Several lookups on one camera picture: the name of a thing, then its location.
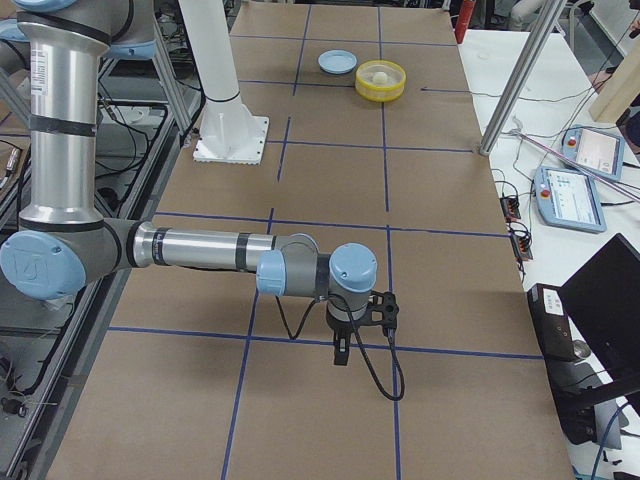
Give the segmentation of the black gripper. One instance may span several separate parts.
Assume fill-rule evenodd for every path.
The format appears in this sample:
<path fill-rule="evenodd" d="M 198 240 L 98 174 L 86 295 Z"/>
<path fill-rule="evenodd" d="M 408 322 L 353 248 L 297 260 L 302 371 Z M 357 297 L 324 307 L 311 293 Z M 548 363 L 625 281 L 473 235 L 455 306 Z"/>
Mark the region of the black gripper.
<path fill-rule="evenodd" d="M 350 321 L 342 321 L 333 316 L 327 317 L 327 324 L 333 331 L 334 365 L 347 366 L 349 346 L 354 335 L 354 326 Z"/>

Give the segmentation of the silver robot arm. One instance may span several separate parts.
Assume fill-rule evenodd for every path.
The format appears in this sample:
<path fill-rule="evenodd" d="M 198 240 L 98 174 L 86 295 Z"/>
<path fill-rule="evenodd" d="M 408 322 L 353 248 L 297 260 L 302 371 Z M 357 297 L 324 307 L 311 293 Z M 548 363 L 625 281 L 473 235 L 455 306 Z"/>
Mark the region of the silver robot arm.
<path fill-rule="evenodd" d="M 371 321 L 377 261 L 364 245 L 319 252 L 305 234 L 271 236 L 159 228 L 107 219 L 94 205 L 99 63 L 156 51 L 149 1 L 20 1 L 30 43 L 31 200 L 1 248 L 6 279 L 58 299 L 112 272 L 149 265 L 250 272 L 260 293 L 325 302 L 334 361 Z"/>

